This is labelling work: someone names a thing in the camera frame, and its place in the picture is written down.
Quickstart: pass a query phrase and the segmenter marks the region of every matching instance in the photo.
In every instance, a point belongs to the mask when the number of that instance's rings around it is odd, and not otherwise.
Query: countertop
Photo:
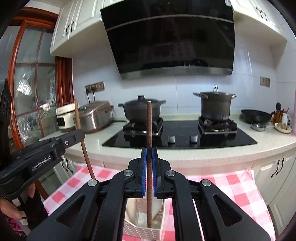
[[[168,115],[162,116],[164,121],[175,120],[197,120],[200,115]],[[252,162],[254,160],[267,158],[278,153],[288,151],[296,147],[296,136],[283,134],[277,131],[272,123],[269,123],[264,132],[257,132],[250,128],[250,125],[239,118],[239,115],[231,115],[230,119],[237,123],[238,127],[255,139],[258,144],[215,148],[215,149],[191,149],[191,150],[158,150],[158,157],[168,160],[174,168],[201,168],[218,167],[223,165]],[[141,149],[103,147],[102,144],[122,130],[125,122],[115,122],[106,129],[87,134],[85,145],[94,165],[113,163],[127,165],[132,159],[141,155]],[[60,131],[55,132],[46,138],[62,135]],[[80,144],[76,144],[66,150],[66,155],[75,157],[75,161],[84,162]]]

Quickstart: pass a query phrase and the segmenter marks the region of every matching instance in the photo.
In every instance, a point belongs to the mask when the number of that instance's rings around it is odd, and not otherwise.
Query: finger
[[[28,188],[27,188],[27,194],[30,198],[33,198],[34,195],[35,195],[35,190],[36,190],[36,187],[35,187],[35,184],[32,183]]]
[[[0,210],[6,216],[13,218],[13,219],[21,219],[22,214],[20,211],[14,206],[11,202],[7,201],[6,199],[0,199]]]

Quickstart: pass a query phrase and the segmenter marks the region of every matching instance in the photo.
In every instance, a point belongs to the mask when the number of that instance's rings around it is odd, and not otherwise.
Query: wooden stick
[[[78,110],[78,102],[77,102],[76,98],[74,99],[74,103],[75,103],[75,117],[76,117],[77,129],[81,129],[80,118],[79,118],[79,110]],[[91,179],[96,179],[96,177],[94,176],[94,172],[92,170],[92,167],[91,167],[91,163],[89,161],[89,156],[88,156],[87,151],[86,151],[84,140],[82,142],[80,142],[80,143],[81,143],[81,148],[82,148],[82,152],[83,152],[83,155],[84,155],[84,159],[85,159],[85,162],[86,162],[86,165],[87,165],[87,169],[89,170],[89,174],[91,175]]]
[[[152,104],[147,102],[147,227],[152,225]]]

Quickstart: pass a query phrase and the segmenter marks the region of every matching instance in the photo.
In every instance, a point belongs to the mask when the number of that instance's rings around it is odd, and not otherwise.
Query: white rice cooker
[[[73,117],[75,115],[75,104],[68,104],[57,108],[57,124],[61,132],[75,130]]]

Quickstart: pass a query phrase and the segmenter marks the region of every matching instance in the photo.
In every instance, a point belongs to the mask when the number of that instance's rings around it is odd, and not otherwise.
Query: checkered tablecloth
[[[94,174],[99,182],[111,179],[117,170],[106,169],[93,166]],[[253,180],[249,170],[223,173],[210,176],[188,176],[189,180],[199,182],[202,179],[211,180],[220,188],[229,198],[231,198],[240,208],[242,208],[253,220],[264,228],[275,240],[274,227],[262,196]],[[49,214],[52,214],[63,202],[72,196],[88,180],[90,175],[85,164],[77,167],[77,172],[62,186],[60,186],[49,198],[44,201],[44,206]],[[164,219],[164,228],[161,241],[175,241],[174,220],[172,202],[165,200],[166,213]],[[135,238],[123,235],[124,241],[144,241],[141,238]]]

